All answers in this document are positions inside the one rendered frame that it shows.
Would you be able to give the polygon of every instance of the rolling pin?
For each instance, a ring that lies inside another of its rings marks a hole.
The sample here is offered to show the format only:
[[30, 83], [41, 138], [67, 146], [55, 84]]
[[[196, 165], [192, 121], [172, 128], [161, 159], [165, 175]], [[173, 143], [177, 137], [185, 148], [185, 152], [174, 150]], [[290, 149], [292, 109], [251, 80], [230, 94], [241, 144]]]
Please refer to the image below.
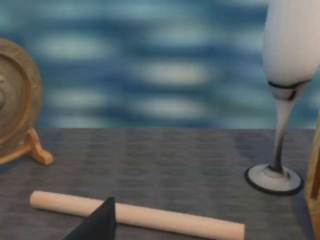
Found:
[[[30, 196], [33, 208], [88, 217], [104, 201], [44, 191]], [[115, 204], [120, 224], [190, 235], [215, 240], [244, 240], [245, 225], [203, 216], [195, 216], [141, 206]]]

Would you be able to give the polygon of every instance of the dark pointed object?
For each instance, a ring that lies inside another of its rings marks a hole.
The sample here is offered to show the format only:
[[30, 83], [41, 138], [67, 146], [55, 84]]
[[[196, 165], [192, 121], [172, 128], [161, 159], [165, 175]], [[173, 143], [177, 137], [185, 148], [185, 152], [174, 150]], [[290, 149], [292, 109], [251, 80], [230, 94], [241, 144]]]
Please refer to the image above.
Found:
[[63, 240], [115, 240], [116, 204], [109, 197]]

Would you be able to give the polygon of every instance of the glass stem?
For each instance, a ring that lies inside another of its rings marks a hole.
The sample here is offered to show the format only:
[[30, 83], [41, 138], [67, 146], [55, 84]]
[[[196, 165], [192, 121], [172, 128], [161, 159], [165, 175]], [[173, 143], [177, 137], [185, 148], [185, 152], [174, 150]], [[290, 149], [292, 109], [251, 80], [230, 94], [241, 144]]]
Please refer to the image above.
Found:
[[273, 151], [273, 161], [269, 165], [274, 171], [283, 172], [282, 148], [287, 122], [294, 105], [294, 101], [276, 99], [276, 129]]

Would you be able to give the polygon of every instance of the white glass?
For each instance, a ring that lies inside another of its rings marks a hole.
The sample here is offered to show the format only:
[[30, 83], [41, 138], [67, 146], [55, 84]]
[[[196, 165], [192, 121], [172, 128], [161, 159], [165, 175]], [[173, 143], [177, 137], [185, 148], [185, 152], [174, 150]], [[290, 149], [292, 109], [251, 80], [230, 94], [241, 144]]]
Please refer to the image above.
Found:
[[282, 166], [284, 132], [291, 110], [320, 64], [320, 0], [269, 0], [264, 26], [263, 67], [276, 103], [273, 160], [252, 166], [245, 179], [274, 195], [293, 195], [303, 180]]

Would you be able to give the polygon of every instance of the carved rim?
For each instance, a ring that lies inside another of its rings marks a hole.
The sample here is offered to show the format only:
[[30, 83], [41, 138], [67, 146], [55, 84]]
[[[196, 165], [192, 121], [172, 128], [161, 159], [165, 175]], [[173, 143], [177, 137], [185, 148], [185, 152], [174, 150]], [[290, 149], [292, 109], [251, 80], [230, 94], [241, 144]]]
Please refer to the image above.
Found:
[[26, 94], [26, 105], [20, 120], [8, 134], [0, 137], [1, 156], [23, 141], [28, 130], [36, 123], [42, 106], [42, 81], [33, 59], [19, 45], [0, 38], [0, 58], [18, 71], [22, 79], [21, 88]]

